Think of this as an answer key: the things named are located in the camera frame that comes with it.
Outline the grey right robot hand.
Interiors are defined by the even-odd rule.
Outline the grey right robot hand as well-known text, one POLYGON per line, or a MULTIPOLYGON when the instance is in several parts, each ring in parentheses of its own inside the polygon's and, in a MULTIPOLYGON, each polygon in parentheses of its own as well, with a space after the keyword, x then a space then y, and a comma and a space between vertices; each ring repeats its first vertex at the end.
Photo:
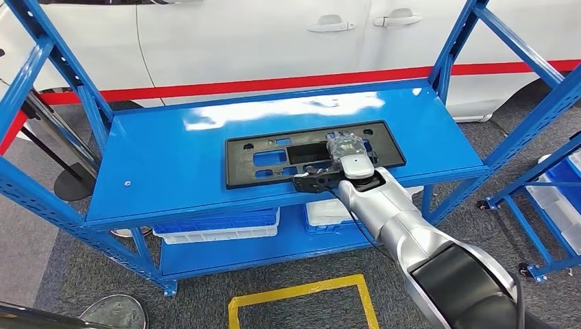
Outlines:
POLYGON ((345 156, 368 155, 363 138, 350 131, 334 131, 328 134, 326 147, 334 165, 338 165, 345 156))

